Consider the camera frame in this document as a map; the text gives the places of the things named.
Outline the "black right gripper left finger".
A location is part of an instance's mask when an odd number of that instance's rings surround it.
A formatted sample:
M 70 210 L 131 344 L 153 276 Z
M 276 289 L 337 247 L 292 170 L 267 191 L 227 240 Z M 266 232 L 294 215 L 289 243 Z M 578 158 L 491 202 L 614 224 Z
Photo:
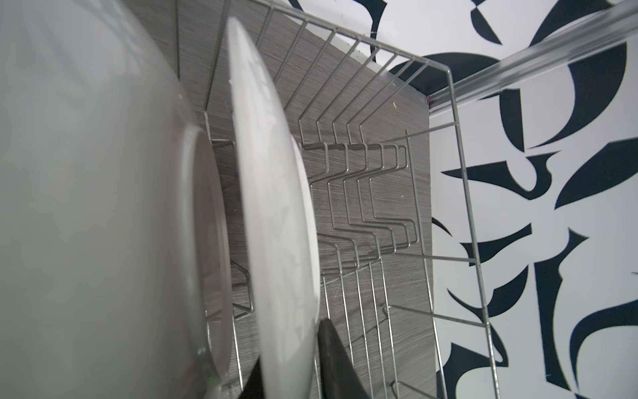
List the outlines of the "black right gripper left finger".
M 260 358 L 255 362 L 249 380 L 245 383 L 239 399 L 264 399 L 264 383 Z

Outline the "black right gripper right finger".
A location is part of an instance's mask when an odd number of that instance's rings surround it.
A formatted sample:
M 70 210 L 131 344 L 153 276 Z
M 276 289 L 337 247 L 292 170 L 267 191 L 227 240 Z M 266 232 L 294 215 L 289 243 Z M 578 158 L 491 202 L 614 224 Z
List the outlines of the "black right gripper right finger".
M 363 388 L 346 350 L 330 319 L 322 319 L 317 333 L 322 397 L 326 399 L 365 398 Z

